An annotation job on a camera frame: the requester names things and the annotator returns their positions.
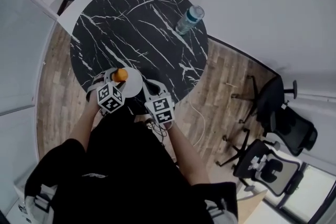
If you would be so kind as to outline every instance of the round table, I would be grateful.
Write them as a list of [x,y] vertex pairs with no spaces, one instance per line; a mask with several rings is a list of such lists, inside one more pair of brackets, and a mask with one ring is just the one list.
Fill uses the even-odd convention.
[[[203,21],[186,35],[175,25],[188,0],[93,0],[72,33],[73,71],[86,91],[93,78],[111,67],[133,67],[146,79],[164,83],[177,103],[197,84],[208,44]],[[134,114],[146,114],[143,91],[126,99]]]

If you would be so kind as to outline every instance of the white cable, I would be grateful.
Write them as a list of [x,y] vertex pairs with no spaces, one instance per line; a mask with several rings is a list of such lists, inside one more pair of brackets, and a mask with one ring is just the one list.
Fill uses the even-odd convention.
[[203,135],[204,135],[204,132],[205,132],[205,118],[203,117],[203,115],[201,114],[201,112],[198,111],[197,109],[195,109],[194,106],[191,104],[190,94],[188,95],[188,100],[189,100],[189,104],[193,108],[193,110],[195,110],[199,115],[201,115],[201,117],[203,119],[203,132],[202,132],[201,137],[198,139],[198,141],[193,145],[193,146],[196,146],[201,141],[201,139],[203,138]]

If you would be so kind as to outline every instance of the forearm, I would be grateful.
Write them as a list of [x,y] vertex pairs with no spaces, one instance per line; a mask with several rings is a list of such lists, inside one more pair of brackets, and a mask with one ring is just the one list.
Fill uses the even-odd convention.
[[182,175],[191,185],[209,183],[201,157],[175,122],[168,130],[168,134]]
[[69,135],[69,138],[78,140],[83,145],[85,151],[88,148],[93,121],[96,114],[97,113],[95,113],[94,111],[85,109],[82,116],[80,117]]

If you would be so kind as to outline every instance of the sleeve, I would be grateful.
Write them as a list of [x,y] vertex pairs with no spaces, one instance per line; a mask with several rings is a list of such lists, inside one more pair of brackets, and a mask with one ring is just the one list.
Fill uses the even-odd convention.
[[63,180],[79,175],[83,168],[85,150],[80,142],[68,139],[49,151],[29,176],[25,186],[27,196],[35,197],[41,191],[41,185],[52,187]]
[[206,210],[214,223],[237,224],[237,189],[233,182],[197,184],[192,186],[194,195],[205,202]]

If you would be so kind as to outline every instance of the person's left hand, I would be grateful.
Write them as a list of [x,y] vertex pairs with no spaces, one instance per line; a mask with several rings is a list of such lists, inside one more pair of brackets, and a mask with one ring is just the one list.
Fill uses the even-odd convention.
[[97,99],[97,92],[96,90],[91,91],[90,93],[90,100],[86,105],[86,110],[90,113],[92,113],[94,116],[98,113],[100,110],[100,106],[98,105],[98,99]]

